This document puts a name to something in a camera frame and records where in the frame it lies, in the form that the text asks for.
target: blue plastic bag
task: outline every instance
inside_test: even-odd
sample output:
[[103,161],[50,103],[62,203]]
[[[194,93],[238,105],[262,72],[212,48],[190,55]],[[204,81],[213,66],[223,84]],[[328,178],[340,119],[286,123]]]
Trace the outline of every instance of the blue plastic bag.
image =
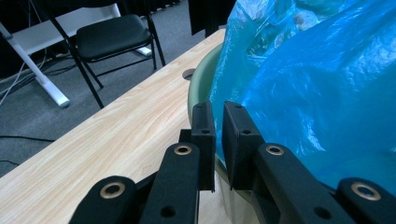
[[[230,16],[229,47],[210,96],[217,130],[223,101],[235,101],[267,142],[290,148],[321,182],[336,188],[342,178],[361,177],[396,195],[393,1],[265,2],[283,10],[265,9],[277,17],[260,21],[265,28],[255,35],[239,37],[254,30],[252,23],[232,24],[248,21],[241,5]],[[275,38],[265,45],[260,36],[271,34],[274,24]]]

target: chair seat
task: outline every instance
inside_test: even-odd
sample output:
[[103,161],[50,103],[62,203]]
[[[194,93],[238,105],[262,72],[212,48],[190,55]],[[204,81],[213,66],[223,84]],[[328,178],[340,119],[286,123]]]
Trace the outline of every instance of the chair seat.
[[150,40],[148,28],[136,15],[100,21],[77,30],[76,34],[79,56],[87,63],[148,45]]

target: chair frame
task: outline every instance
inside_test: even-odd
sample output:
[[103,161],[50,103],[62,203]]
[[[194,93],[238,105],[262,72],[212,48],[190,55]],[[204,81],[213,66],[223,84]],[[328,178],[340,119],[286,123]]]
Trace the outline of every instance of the chair frame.
[[[91,80],[90,80],[90,78],[89,78],[89,76],[87,74],[87,71],[90,73],[90,75],[96,81],[96,83],[99,85],[100,89],[102,89],[104,86],[99,81],[99,79],[98,79],[99,76],[102,76],[102,75],[105,75],[105,74],[108,74],[108,73],[112,73],[112,72],[120,70],[122,68],[131,66],[131,65],[134,65],[134,64],[137,64],[137,63],[142,63],[144,61],[151,60],[151,59],[153,60],[154,70],[156,70],[157,69],[157,64],[156,64],[156,57],[155,57],[155,50],[154,50],[154,42],[155,42],[155,45],[156,45],[157,50],[159,52],[162,65],[163,66],[166,65],[165,59],[163,57],[163,50],[161,48],[160,40],[159,40],[158,35],[157,35],[157,30],[155,29],[154,21],[151,18],[149,0],[142,0],[142,1],[144,2],[144,9],[145,9],[144,10],[144,12],[145,12],[144,17],[147,20],[148,30],[151,33],[150,41],[148,43],[142,44],[142,45],[137,46],[135,48],[130,48],[130,49],[127,49],[127,50],[124,50],[124,51],[121,51],[121,52],[118,52],[118,53],[115,53],[115,54],[107,55],[106,57],[103,57],[103,58],[100,58],[100,59],[97,59],[97,60],[94,60],[94,61],[90,61],[90,62],[84,62],[84,61],[81,60],[81,58],[79,56],[79,53],[78,53],[78,50],[77,50],[76,46],[73,44],[73,41],[71,40],[71,37],[65,32],[65,30],[61,26],[61,24],[59,22],[57,22],[56,17],[54,16],[54,14],[49,9],[49,6],[47,4],[45,4],[45,3],[40,5],[40,6],[42,6],[44,8],[44,11],[45,11],[46,15],[49,17],[49,20],[52,22],[52,24],[55,26],[55,28],[59,31],[61,36],[64,38],[64,41],[66,42],[66,46],[68,47],[70,54],[72,55],[73,59],[75,60],[78,69],[80,70],[82,76],[84,77],[84,80],[87,82],[87,84],[88,84],[88,86],[89,86],[89,88],[90,88],[90,90],[92,92],[92,95],[95,98],[97,104],[99,104],[100,108],[104,108],[105,106],[104,106],[102,100],[100,99],[99,94],[97,93],[95,87],[93,86],[93,84],[92,84],[92,82],[91,82]],[[105,72],[103,72],[101,74],[96,75],[92,71],[92,69],[89,67],[89,65],[88,65],[88,63],[101,62],[103,60],[106,60],[106,59],[109,59],[109,58],[124,54],[126,52],[134,51],[134,50],[143,48],[143,47],[148,46],[148,45],[151,46],[151,50],[152,50],[151,56],[147,56],[146,58],[143,58],[141,60],[138,60],[138,61],[135,61],[135,62],[132,62],[132,63],[128,63],[128,64],[125,64],[125,65],[116,67],[114,69],[110,69],[110,70],[105,71]]]

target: light wood surface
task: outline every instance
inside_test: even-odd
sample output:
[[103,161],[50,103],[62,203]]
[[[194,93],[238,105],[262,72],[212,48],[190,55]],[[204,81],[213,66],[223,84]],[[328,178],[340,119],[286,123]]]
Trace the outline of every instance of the light wood surface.
[[[0,178],[0,223],[67,223],[99,180],[137,183],[156,172],[180,129],[190,128],[182,74],[223,37],[214,33]],[[223,207],[219,188],[201,192],[199,222],[228,223]]]

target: black chair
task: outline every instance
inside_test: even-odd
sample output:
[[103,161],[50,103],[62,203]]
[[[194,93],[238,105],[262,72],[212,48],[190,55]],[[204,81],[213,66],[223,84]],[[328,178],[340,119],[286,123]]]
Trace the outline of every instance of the black chair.
[[[84,76],[84,79],[90,87],[96,102],[101,108],[103,108],[104,105],[95,87],[92,85],[86,70],[88,70],[88,72],[92,75],[101,89],[103,88],[103,85],[97,78],[101,75],[108,74],[121,68],[150,59],[152,59],[154,63],[155,70],[157,69],[157,65],[155,60],[154,41],[159,52],[162,65],[165,66],[165,59],[163,57],[160,40],[158,39],[157,31],[149,11],[149,1],[141,0],[143,1],[145,8],[145,13],[143,16],[146,17],[148,22],[147,27],[137,15],[125,15],[107,21],[100,21],[78,29],[76,33],[75,44],[63,29],[61,24],[55,20],[53,10],[56,8],[59,9],[65,7],[73,9],[80,7],[106,7],[116,4],[119,1],[120,0],[37,0],[46,15],[49,17],[50,21],[64,37],[67,47],[76,61],[78,69]],[[151,46],[152,50],[150,56],[146,57],[142,55],[143,59],[141,60],[111,69],[102,74],[96,75],[88,66],[88,63],[100,62],[102,60],[129,52],[131,50],[140,49],[148,45]]]

